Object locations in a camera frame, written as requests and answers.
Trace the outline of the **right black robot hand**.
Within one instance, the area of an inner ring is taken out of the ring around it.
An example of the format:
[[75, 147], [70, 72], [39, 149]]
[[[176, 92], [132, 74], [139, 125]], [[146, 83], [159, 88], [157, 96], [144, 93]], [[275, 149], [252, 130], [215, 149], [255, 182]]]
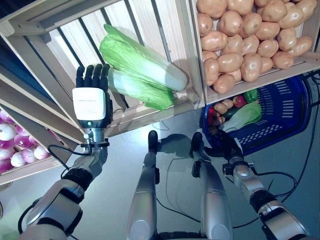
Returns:
[[213, 134], [214, 139], [218, 143], [216, 148], [204, 147], [204, 152], [215, 158], [223, 157], [227, 161], [235, 157], [243, 158], [243, 152], [236, 143], [235, 139], [232, 138], [228, 133], [221, 129], [217, 129]]

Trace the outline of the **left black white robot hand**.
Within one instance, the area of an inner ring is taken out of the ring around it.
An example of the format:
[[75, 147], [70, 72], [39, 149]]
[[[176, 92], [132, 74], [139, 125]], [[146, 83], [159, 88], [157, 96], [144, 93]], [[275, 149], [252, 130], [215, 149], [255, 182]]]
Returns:
[[108, 93], [108, 64], [79, 66], [72, 90], [75, 116], [84, 129], [105, 129], [113, 118], [113, 102]]

